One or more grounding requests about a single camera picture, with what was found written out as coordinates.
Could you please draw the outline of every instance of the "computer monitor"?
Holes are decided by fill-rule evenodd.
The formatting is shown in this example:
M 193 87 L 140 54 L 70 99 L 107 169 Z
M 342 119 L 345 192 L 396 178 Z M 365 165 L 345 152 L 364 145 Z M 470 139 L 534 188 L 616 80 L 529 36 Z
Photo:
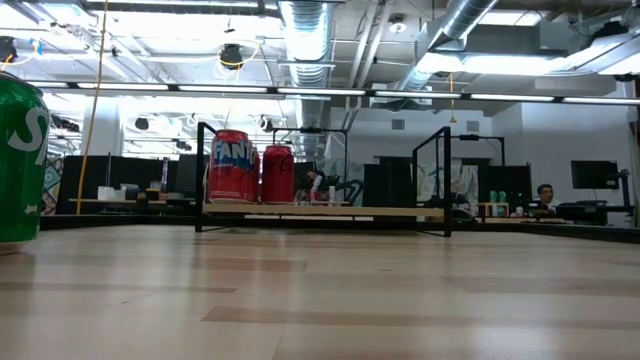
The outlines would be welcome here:
M 571 161 L 574 189 L 618 190 L 618 163 L 615 161 Z

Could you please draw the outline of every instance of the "wooden table surface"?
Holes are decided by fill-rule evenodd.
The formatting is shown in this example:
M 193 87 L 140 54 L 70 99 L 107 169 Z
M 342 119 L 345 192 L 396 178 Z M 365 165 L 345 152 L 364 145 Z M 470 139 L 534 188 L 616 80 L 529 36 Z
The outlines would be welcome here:
M 256 204 L 205 204 L 205 213 L 290 214 L 290 215 L 346 215 L 346 216 L 425 216 L 442 217 L 442 209 L 293 206 Z
M 638 360 L 640 247 L 113 226 L 0 257 L 3 360 Z

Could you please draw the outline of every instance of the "yellow cable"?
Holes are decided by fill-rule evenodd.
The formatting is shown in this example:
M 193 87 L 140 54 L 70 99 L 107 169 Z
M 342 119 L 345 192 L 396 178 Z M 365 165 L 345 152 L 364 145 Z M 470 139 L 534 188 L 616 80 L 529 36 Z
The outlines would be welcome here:
M 449 75 L 449 83 L 450 83 L 450 90 L 451 92 L 453 92 L 453 73 L 451 73 Z M 456 101 L 451 99 L 451 119 L 449 119 L 450 123 L 455 123 L 457 122 L 456 117 L 454 115 L 455 112 L 455 105 L 456 105 Z
M 104 15 L 102 18 L 102 39 L 100 40 L 100 58 L 98 61 L 98 85 L 93 97 L 93 109 L 91 109 L 91 120 L 89 122 L 89 134 L 87 136 L 87 144 L 84 147 L 82 157 L 82 168 L 80 169 L 80 181 L 78 182 L 78 202 L 76 203 L 76 215 L 80 215 L 82 207 L 82 187 L 84 185 L 84 175 L 87 170 L 87 156 L 91 147 L 91 137 L 93 135 L 93 122 L 96 118 L 96 108 L 98 107 L 98 97 L 100 96 L 100 85 L 102 84 L 102 57 L 104 56 L 104 39 L 107 37 L 107 13 L 109 12 L 109 0 L 104 2 Z
M 22 61 L 18 61 L 17 63 L 9 64 L 9 61 L 11 61 L 11 59 L 13 59 L 13 54 L 11 54 L 11 55 L 9 55 L 7 60 L 4 62 L 4 64 L 2 65 L 2 70 L 4 71 L 4 69 L 7 66 L 18 66 L 18 65 L 26 64 L 29 61 L 31 61 L 36 56 L 37 53 L 38 53 L 38 42 L 34 41 L 34 43 L 33 43 L 33 52 L 31 53 L 31 55 L 28 58 L 26 58 L 26 59 L 24 59 Z
M 7 67 L 7 64 L 9 64 L 9 61 L 11 61 L 11 59 L 13 59 L 13 54 L 9 54 L 9 57 L 7 57 L 7 60 L 4 61 L 4 65 L 2 65 L 2 71 L 4 71 L 4 68 Z

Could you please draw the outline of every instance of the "green soda can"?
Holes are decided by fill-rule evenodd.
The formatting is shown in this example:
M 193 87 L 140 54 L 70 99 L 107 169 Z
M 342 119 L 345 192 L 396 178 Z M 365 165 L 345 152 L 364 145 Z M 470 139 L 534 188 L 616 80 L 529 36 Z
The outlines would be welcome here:
M 38 235 L 50 121 L 38 88 L 0 72 L 0 253 Z

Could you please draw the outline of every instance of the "person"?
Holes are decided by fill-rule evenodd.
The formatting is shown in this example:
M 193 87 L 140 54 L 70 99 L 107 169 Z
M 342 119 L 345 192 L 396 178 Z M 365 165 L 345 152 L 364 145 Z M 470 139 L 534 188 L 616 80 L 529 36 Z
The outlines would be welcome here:
M 294 201 L 328 201 L 329 187 L 327 186 L 327 177 L 320 170 L 309 170 L 307 172 L 308 185 L 304 189 L 300 189 L 294 196 Z M 316 199 L 311 198 L 311 194 L 316 193 Z
M 311 200 L 328 201 L 329 186 L 327 186 L 327 176 L 320 170 L 310 170 L 307 172 L 307 177 L 311 181 L 311 189 L 309 189 Z
M 555 200 L 553 196 L 553 186 L 542 184 L 538 186 L 538 197 L 536 197 L 534 201 L 540 201 L 541 210 L 555 213 L 556 207 L 560 205 L 560 203 Z

